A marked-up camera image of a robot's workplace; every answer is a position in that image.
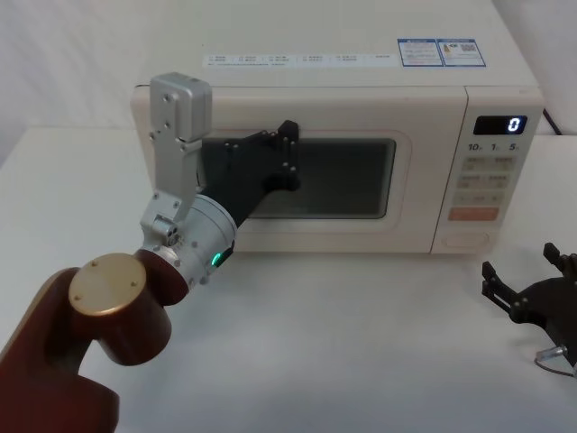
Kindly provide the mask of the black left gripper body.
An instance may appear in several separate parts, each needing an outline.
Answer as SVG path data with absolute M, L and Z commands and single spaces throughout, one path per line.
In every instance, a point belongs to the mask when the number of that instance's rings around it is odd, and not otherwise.
M 243 223 L 275 191 L 296 191 L 299 173 L 283 164 L 283 151 L 254 149 L 229 152 L 212 140 L 201 150 L 205 186 L 202 194 L 220 204 L 236 224 Z

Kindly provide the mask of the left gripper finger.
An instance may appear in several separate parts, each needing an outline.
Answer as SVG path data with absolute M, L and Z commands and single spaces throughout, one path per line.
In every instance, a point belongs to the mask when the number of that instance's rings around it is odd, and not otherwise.
M 229 151 L 271 149 L 283 151 L 291 143 L 291 121 L 284 121 L 277 129 L 261 130 L 243 138 L 225 139 L 224 148 Z
M 295 122 L 283 122 L 279 127 L 282 151 L 284 154 L 283 164 L 291 173 L 298 172 L 298 142 L 300 129 Z

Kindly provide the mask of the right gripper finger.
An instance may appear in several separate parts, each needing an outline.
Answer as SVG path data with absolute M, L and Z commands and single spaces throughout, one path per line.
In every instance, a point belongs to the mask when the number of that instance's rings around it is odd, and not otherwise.
M 543 256 L 562 274 L 565 279 L 576 284 L 577 264 L 575 253 L 561 253 L 553 243 L 546 243 L 544 245 Z
M 519 293 L 505 284 L 490 264 L 484 262 L 481 266 L 483 282 L 481 294 L 505 311 L 510 317 L 524 317 L 527 313 L 526 303 Z

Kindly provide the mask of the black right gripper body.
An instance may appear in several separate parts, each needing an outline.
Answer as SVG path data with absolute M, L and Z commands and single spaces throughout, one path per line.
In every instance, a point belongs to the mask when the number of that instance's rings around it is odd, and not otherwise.
M 576 365 L 576 282 L 566 278 L 539 281 L 519 292 L 512 320 L 541 327 L 565 359 Z

